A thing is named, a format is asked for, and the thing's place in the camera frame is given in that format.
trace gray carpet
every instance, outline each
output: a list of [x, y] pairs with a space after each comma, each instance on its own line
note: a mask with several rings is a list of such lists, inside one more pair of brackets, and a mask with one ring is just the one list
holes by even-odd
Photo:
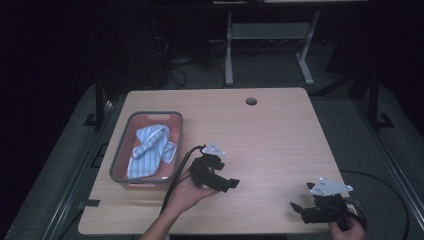
[[[315, 77], [314, 86], [306, 86], [303, 82], [293, 49], [279, 54], [234, 58], [233, 88], [303, 87], [308, 92], [317, 91], [342, 77], [325, 71], [331, 51], [332, 46], [314, 45], [311, 48], [307, 62]], [[221, 70], [216, 66], [205, 64], [189, 64], [179, 68], [187, 74], [185, 85], [187, 89], [222, 86], [223, 57], [216, 57], [211, 61]], [[353, 102], [348, 98], [347, 92], [350, 86], [351, 83], [348, 83], [325, 97], [311, 97], [336, 162], [340, 169], [372, 174], [398, 189], [385, 155], [361, 112], [361, 106], [366, 103], [366, 99]], [[164, 89], [173, 88], [172, 82], [164, 87]], [[16, 217], [14, 232], [8, 239], [43, 239], [59, 204], [65, 201], [63, 195], [81, 164], [84, 168], [79, 172], [79, 184], [74, 189], [77, 194], [75, 198], [67, 201], [68, 208], [63, 211], [65, 221], [56, 226], [55, 234], [51, 235], [53, 237], [50, 239], [57, 239], [64, 231], [66, 233], [63, 239], [129, 240], [138, 237], [83, 236], [77, 231], [79, 222], [77, 216], [81, 203], [87, 200], [98, 171], [98, 168], [91, 167], [91, 161], [95, 159], [102, 144], [109, 141], [124, 100], [125, 95], [113, 102], [113, 110], [106, 116], [107, 121], [99, 131], [94, 131], [93, 127], [83, 126], [87, 115], [95, 112], [94, 88], [87, 90]], [[395, 128], [382, 129], [379, 134], [384, 137], [415, 191], [422, 198], [424, 197], [424, 176], [421, 174], [424, 169], [423, 138], [403, 114], [395, 97], [384, 88], [381, 88], [379, 103], [380, 112], [388, 114], [395, 124]], [[87, 159], [89, 162], [81, 163], [81, 159]], [[342, 176], [347, 184], [354, 187], [351, 197], [361, 205], [360, 208], [367, 217], [369, 227], [367, 239], [401, 239], [406, 219], [396, 195], [384, 184], [367, 176], [353, 173], [342, 173]], [[410, 221], [408, 239], [424, 239], [424, 232], [412, 213]], [[287, 239], [321, 240], [330, 239], [330, 236], [329, 234], [289, 235]]]

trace wooden table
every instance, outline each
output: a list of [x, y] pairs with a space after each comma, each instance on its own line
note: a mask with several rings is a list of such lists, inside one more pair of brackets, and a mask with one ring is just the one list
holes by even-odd
[[[246, 104], [255, 98], [257, 104]], [[128, 94], [90, 199], [82, 234], [140, 234], [158, 216], [167, 185], [125, 190], [109, 168], [128, 117], [136, 111], [178, 111], [184, 117], [179, 160], [192, 147], [217, 141], [226, 164], [217, 172], [240, 179], [236, 189], [202, 200], [170, 234], [282, 234], [328, 231], [304, 224], [289, 202], [312, 207], [305, 185], [319, 177], [342, 181], [305, 90], [301, 88], [169, 90]], [[200, 156], [193, 153], [191, 160]]]

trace blue striped towel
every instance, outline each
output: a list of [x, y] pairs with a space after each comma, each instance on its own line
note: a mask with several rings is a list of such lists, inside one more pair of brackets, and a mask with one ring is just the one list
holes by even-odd
[[128, 164], [128, 178], [142, 178], [154, 175], [160, 161], [172, 162], [177, 146], [168, 141], [169, 128], [166, 125], [152, 125], [137, 130], [141, 145], [133, 149]]

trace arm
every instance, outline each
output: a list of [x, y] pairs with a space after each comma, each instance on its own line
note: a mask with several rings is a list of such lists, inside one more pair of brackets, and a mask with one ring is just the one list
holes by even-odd
[[347, 224], [349, 226], [349, 230], [345, 232], [340, 230], [336, 222], [328, 224], [330, 226], [331, 237], [333, 240], [365, 240], [365, 231], [358, 221], [348, 217]]
[[141, 236], [140, 240], [165, 239], [169, 230], [171, 230], [171, 227], [183, 212], [194, 207], [203, 198], [212, 196], [218, 192], [211, 188], [197, 188], [187, 171], [181, 174], [180, 179], [181, 182], [172, 192], [168, 205], [143, 236]]

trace black cable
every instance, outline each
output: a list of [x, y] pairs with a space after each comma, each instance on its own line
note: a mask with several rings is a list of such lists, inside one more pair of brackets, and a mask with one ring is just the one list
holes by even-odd
[[390, 190], [392, 190], [396, 194], [396, 196], [398, 197], [399, 201], [402, 203], [403, 210], [405, 212], [406, 223], [405, 223], [405, 230], [404, 230], [402, 239], [403, 240], [406, 240], [408, 238], [409, 225], [410, 225], [410, 222], [409, 222], [409, 211], [408, 211], [407, 204], [406, 204], [405, 200], [403, 199], [403, 197], [400, 195], [400, 193], [398, 191], [396, 191], [396, 189], [394, 187], [392, 187], [389, 183], [387, 183], [383, 179], [378, 178], [376, 176], [373, 176], [371, 174], [363, 173], [363, 172], [357, 172], [357, 171], [351, 171], [351, 170], [344, 170], [344, 169], [340, 169], [340, 172], [354, 173], [354, 174], [359, 174], [359, 175], [367, 176], [369, 178], [372, 178], [374, 180], [377, 180], [377, 181], [383, 183], [384, 185], [386, 185], [386, 187], [388, 187]]
[[[177, 72], [181, 73], [184, 76], [183, 83], [180, 83], [180, 81], [178, 80], [177, 76], [175, 76], [175, 74], [173, 74], [171, 71], [177, 71]], [[169, 75], [170, 75], [171, 79], [174, 82], [175, 89], [181, 89], [181, 88], [184, 88], [185, 87], [185, 85], [187, 83], [187, 74], [184, 71], [182, 71], [180, 69], [177, 69], [177, 68], [170, 68], [169, 69]]]
[[178, 181], [177, 184], [175, 184], [175, 186], [177, 186], [178, 184], [180, 184], [180, 182], [186, 180], [189, 177], [191, 177], [191, 175], [188, 175], [188, 176], [184, 177], [183, 179], [181, 179], [180, 181]]
[[162, 203], [162, 208], [160, 210], [160, 212], [162, 213], [162, 211], [165, 209], [166, 205], [168, 204], [168, 200], [169, 197], [171, 196], [172, 191], [174, 191], [175, 186], [177, 186], [177, 184], [179, 183], [179, 178], [181, 175], [181, 172], [184, 169], [184, 166], [186, 165], [188, 159], [190, 158], [191, 154], [196, 151], [197, 149], [203, 149], [205, 146], [196, 146], [194, 148], [192, 148], [188, 153], [186, 153], [186, 155], [184, 156], [183, 160], [180, 163], [180, 166], [178, 167], [177, 171], [175, 172], [175, 176], [172, 179], [171, 184], [169, 185], [168, 191], [166, 192], [165, 198], [163, 200]]
[[65, 230], [63, 230], [62, 234], [60, 234], [58, 240], [62, 239], [65, 234], [69, 231], [69, 229], [72, 227], [72, 225], [74, 224], [74, 222], [78, 219], [78, 217], [84, 212], [84, 210], [80, 210], [78, 212], [78, 214], [74, 217], [74, 219], [72, 219], [71, 223], [69, 223], [69, 225], [65, 228]]
[[225, 88], [225, 73], [224, 73], [224, 71], [217, 65], [217, 64], [215, 64], [215, 63], [209, 63], [210, 65], [212, 65], [212, 66], [214, 66], [214, 67], [216, 67], [216, 68], [218, 68], [218, 70], [219, 70], [219, 72], [221, 73], [221, 75], [222, 75], [222, 78], [223, 78], [223, 82], [224, 82], [224, 84], [222, 85], [222, 87], [221, 88]]

